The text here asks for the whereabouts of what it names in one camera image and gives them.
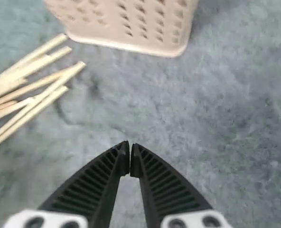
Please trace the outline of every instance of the bolt hole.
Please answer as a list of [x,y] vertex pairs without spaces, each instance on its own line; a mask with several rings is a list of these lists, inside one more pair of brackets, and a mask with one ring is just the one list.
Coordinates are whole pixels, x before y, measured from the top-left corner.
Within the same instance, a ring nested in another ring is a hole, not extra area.
[[79,228],[77,222],[67,222],[61,226],[61,228]]
[[164,16],[164,12],[161,8],[156,8],[156,12],[161,15],[162,17]]
[[175,23],[174,23],[174,25],[175,25],[175,27],[178,27],[178,28],[182,28],[182,22],[180,22],[180,21],[176,21]]
[[156,37],[156,39],[160,42],[163,42],[163,38],[162,37]]
[[169,222],[168,224],[169,228],[187,228],[186,224],[184,221],[180,219],[173,219]]
[[29,220],[24,228],[41,228],[44,224],[44,219],[42,217],[35,217]]
[[127,31],[126,31],[126,34],[129,35],[129,36],[131,36],[131,37],[133,37],[133,35],[132,35],[131,32],[127,32]]
[[137,9],[138,11],[142,12],[143,14],[146,14],[146,11],[145,11],[145,9],[144,9],[142,6],[137,5],[137,6],[136,6],[136,9]]
[[203,224],[205,225],[205,227],[210,227],[210,228],[221,227],[221,223],[219,222],[219,220],[213,216],[204,217]]

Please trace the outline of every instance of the chopstick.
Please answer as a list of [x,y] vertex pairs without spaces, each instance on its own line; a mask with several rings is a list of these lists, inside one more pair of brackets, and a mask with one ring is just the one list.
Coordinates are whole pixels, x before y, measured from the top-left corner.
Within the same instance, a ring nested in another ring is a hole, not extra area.
[[31,109],[33,109],[36,105],[38,105],[43,99],[49,96],[52,92],[58,89],[60,86],[65,84],[68,80],[74,77],[77,73],[79,73],[85,67],[84,62],[78,62],[69,70],[65,71],[63,76],[60,77],[57,81],[51,84],[45,91],[41,94],[37,95],[34,102],[28,104],[22,110],[20,110],[12,119],[10,119],[7,123],[5,123],[0,128],[0,135],[10,128],[13,124],[15,124],[19,119],[21,119],[24,115],[26,115]]
[[55,48],[56,46],[60,45],[65,40],[67,40],[67,36],[65,34],[59,34],[58,36],[54,37],[53,39],[51,39],[47,43],[45,43],[42,46],[40,46],[39,48],[35,49],[30,54],[28,54],[25,57],[23,57],[21,60],[19,60],[14,65],[12,65],[7,70],[3,71],[0,74],[0,79],[7,77],[9,73],[17,70],[18,68],[20,68],[22,66],[25,66],[26,64],[28,64],[30,62],[32,62],[34,60],[38,60],[38,58],[41,55],[45,54],[46,52],[48,52],[51,49]]
[[23,101],[20,101],[16,104],[13,104],[13,105],[11,105],[7,108],[4,108],[4,109],[0,110],[0,119],[5,117],[6,115],[9,115],[10,113],[12,113],[16,110],[19,110],[19,109],[23,108],[24,106],[30,104],[33,101],[34,101],[34,98],[29,97],[27,99],[24,99]]
[[16,130],[18,130],[22,125],[31,120],[35,115],[41,112],[44,108],[48,107],[52,102],[58,99],[62,94],[68,91],[66,86],[62,86],[46,97],[39,105],[32,109],[29,113],[23,116],[19,121],[13,124],[9,129],[5,130],[0,135],[0,144],[9,138]]
[[2,102],[2,103],[0,104],[0,110],[2,110],[2,109],[4,109],[4,108],[7,108],[7,107],[9,107],[9,106],[11,106],[11,105],[14,105],[14,104],[16,104],[16,103],[17,103],[17,101]]
[[7,95],[1,97],[0,98],[0,104],[2,104],[4,102],[7,102],[7,101],[10,101],[12,99],[15,99],[15,98],[17,98],[17,97],[19,97],[19,96],[21,96],[23,94],[26,94],[28,92],[31,92],[31,91],[33,91],[35,89],[38,89],[40,87],[43,87],[43,86],[45,86],[47,84],[50,84],[50,83],[54,82],[55,80],[59,79],[63,75],[63,73],[65,71],[67,71],[68,69],[70,69],[70,68],[72,68],[72,66],[70,66],[68,68],[65,68],[65,69],[63,69],[61,71],[58,71],[58,72],[56,72],[54,74],[51,74],[49,76],[46,76],[46,77],[44,77],[44,78],[42,78],[42,79],[40,79],[40,80],[30,84],[30,85],[22,87],[22,88],[14,91],[14,92],[12,92],[10,94],[7,94]]

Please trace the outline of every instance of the bamboo skewer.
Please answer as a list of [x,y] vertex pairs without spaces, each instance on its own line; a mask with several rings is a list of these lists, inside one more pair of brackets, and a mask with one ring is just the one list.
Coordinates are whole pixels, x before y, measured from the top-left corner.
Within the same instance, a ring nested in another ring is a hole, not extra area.
[[44,77],[44,78],[42,78],[42,79],[40,79],[40,80],[30,84],[30,85],[22,87],[22,88],[14,91],[14,92],[12,92],[10,94],[7,94],[7,95],[1,97],[0,98],[0,104],[5,103],[7,101],[10,101],[12,99],[15,99],[15,98],[17,98],[17,97],[19,97],[19,96],[21,96],[21,95],[23,95],[25,93],[31,92],[31,91],[33,91],[35,89],[38,89],[40,87],[43,87],[43,86],[45,86],[47,84],[50,84],[50,83],[54,82],[55,80],[59,79],[63,75],[63,73],[65,71],[67,71],[68,69],[70,69],[70,68],[72,68],[72,66],[70,66],[68,68],[65,68],[65,69],[63,69],[61,71],[58,71],[58,72],[56,72],[54,74],[51,74],[49,76],[46,76],[46,77]]
[[10,119],[7,123],[5,123],[0,128],[0,135],[3,132],[5,132],[7,129],[9,129],[13,124],[15,124],[24,115],[26,115],[36,105],[38,105],[43,99],[45,99],[52,92],[54,92],[56,89],[58,89],[63,84],[65,84],[68,80],[70,80],[73,76],[75,76],[77,73],[79,73],[84,67],[85,67],[85,63],[84,62],[78,62],[71,69],[65,71],[64,75],[62,77],[60,77],[57,81],[55,81],[53,84],[51,84],[47,89],[45,89],[44,92],[42,92],[41,94],[37,95],[35,100],[34,100],[34,102],[28,104],[21,111],[19,111],[12,119]]
[[45,66],[57,61],[61,57],[70,53],[71,51],[72,51],[72,49],[70,47],[63,47],[60,50],[58,50],[57,52],[52,53],[51,55],[44,55],[40,59],[38,59],[34,62],[31,62],[26,67],[24,67],[20,70],[14,71],[12,74],[9,74],[9,77],[0,79],[0,84],[8,83],[9,81],[27,77],[27,76],[37,72],[41,68],[44,68]]
[[24,106],[30,104],[33,101],[34,101],[34,98],[29,97],[29,98],[27,98],[23,101],[18,102],[17,104],[14,104],[10,107],[7,107],[7,108],[4,108],[4,109],[0,110],[0,119],[5,117],[6,115],[11,114],[14,111],[17,111],[17,110],[23,108]]
[[21,60],[19,60],[17,63],[12,65],[10,68],[7,70],[3,71],[0,74],[0,78],[3,78],[7,76],[10,72],[16,70],[19,67],[22,67],[23,65],[30,63],[31,61],[34,61],[36,58],[39,56],[45,54],[46,52],[50,51],[51,49],[55,48],[56,46],[60,45],[63,43],[65,40],[67,40],[67,36],[65,34],[59,34],[55,38],[51,39],[44,45],[40,46],[39,48],[35,49],[33,52],[30,54],[26,55],[23,57]]
[[7,131],[4,131],[2,135],[0,135],[0,144],[5,141],[8,137],[10,137],[17,129],[19,129],[26,122],[31,120],[35,115],[37,115],[44,108],[49,106],[52,102],[58,99],[62,94],[64,94],[68,90],[67,87],[62,86],[56,91],[54,91],[50,96],[44,99],[38,106],[32,109],[28,114],[22,117],[18,122],[12,125]]
[[9,84],[4,84],[3,86],[0,87],[0,96],[16,89],[17,87],[25,84],[26,82],[28,82],[26,79],[19,78]]
[[16,103],[17,103],[17,101],[2,102],[2,103],[0,104],[0,110],[2,110],[2,109],[4,109],[4,108],[7,108],[7,107],[9,107],[9,106],[11,106],[11,105],[14,105],[14,104],[16,104]]

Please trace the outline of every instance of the blue-gray carpet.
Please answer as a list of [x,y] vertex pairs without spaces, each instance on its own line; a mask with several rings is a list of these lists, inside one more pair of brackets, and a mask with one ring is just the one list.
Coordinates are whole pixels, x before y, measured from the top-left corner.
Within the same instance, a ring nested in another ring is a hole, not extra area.
[[[41,1],[0,0],[0,72],[59,32]],[[0,146],[0,227],[129,140],[179,170],[234,227],[281,228],[281,0],[201,0],[175,59],[67,44],[73,53],[30,80],[78,60],[86,69]],[[122,180],[112,228],[146,226],[140,193],[137,180]]]

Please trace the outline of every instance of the plastic basket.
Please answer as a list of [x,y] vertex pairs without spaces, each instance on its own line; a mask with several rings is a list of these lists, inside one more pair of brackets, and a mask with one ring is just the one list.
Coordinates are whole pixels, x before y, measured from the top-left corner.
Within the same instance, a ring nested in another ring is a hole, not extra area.
[[198,0],[44,0],[77,42],[176,57]]

